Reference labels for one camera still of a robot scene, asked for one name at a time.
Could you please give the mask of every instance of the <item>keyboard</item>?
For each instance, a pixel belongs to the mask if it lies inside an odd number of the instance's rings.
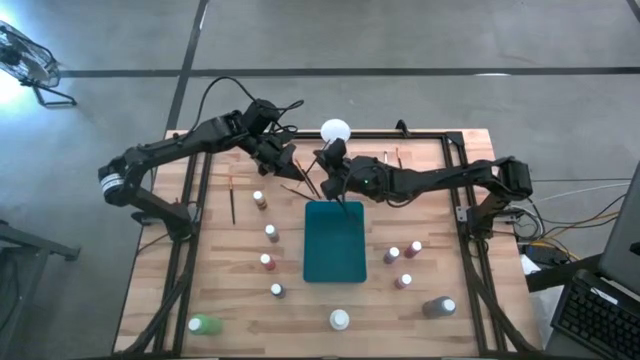
[[[640,303],[585,270],[565,285],[551,326],[606,359],[640,360]]]

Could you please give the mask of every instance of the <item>small bottle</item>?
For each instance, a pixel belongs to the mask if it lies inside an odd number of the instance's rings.
[[[267,254],[262,254],[260,256],[260,263],[262,264],[262,266],[264,266],[265,269],[267,269],[269,271],[271,271],[271,270],[276,268],[276,262],[273,261],[271,256],[269,256]]]
[[[334,310],[329,316],[329,323],[334,330],[344,330],[349,326],[349,314],[342,309]]]
[[[264,210],[267,208],[267,199],[264,198],[262,191],[256,191],[253,193],[253,200],[258,205],[258,209]]]
[[[398,289],[404,289],[411,284],[411,275],[404,274],[396,279],[395,285]]]
[[[193,335],[217,335],[222,332],[222,319],[206,315],[194,315],[187,324]]]
[[[455,312],[456,303],[448,296],[441,296],[422,305],[422,314],[429,319],[453,315]]]
[[[411,245],[404,251],[404,257],[407,259],[411,259],[416,256],[420,250],[422,250],[422,243],[420,241],[414,241]]]
[[[396,261],[398,256],[400,256],[400,250],[398,250],[397,247],[392,247],[386,254],[384,254],[384,258],[382,260],[384,260],[385,264],[391,264]]]
[[[264,233],[269,238],[269,241],[271,241],[274,244],[277,243],[278,240],[280,240],[280,235],[278,235],[278,230],[276,230],[276,227],[271,224],[264,227]]]
[[[280,284],[271,285],[271,294],[278,299],[282,299],[286,296],[286,290]]]

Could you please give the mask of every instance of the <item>gray bottle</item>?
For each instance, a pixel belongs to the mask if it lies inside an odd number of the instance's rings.
[[[448,296],[441,296],[422,305],[422,314],[429,319],[453,315],[455,312],[456,303]]]

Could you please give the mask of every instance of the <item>blue tray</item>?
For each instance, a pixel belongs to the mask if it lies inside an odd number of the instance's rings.
[[[364,206],[310,201],[305,207],[304,272],[306,282],[362,283],[367,280]]]

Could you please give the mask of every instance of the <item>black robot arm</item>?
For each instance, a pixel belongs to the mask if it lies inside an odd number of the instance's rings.
[[[171,139],[127,149],[98,170],[98,178],[107,203],[133,205],[150,217],[159,218],[167,226],[173,240],[192,235],[192,219],[184,204],[168,203],[140,186],[147,171],[169,162],[201,152],[219,153],[236,146],[257,163],[261,175],[304,180],[293,164],[294,134],[290,131],[264,131],[277,123],[280,112],[266,100],[252,102],[242,114],[236,110],[205,121],[186,134]]]
[[[513,157],[495,161],[478,160],[467,166],[415,171],[400,169],[380,162],[375,157],[346,158],[346,145],[336,140],[325,150],[314,154],[329,178],[320,184],[329,200],[344,198],[346,191],[367,196],[392,207],[406,206],[424,192],[455,189],[468,185],[489,190],[489,196],[479,205],[466,209],[469,235],[491,237],[493,219],[511,201],[524,200],[533,190],[529,167]]]

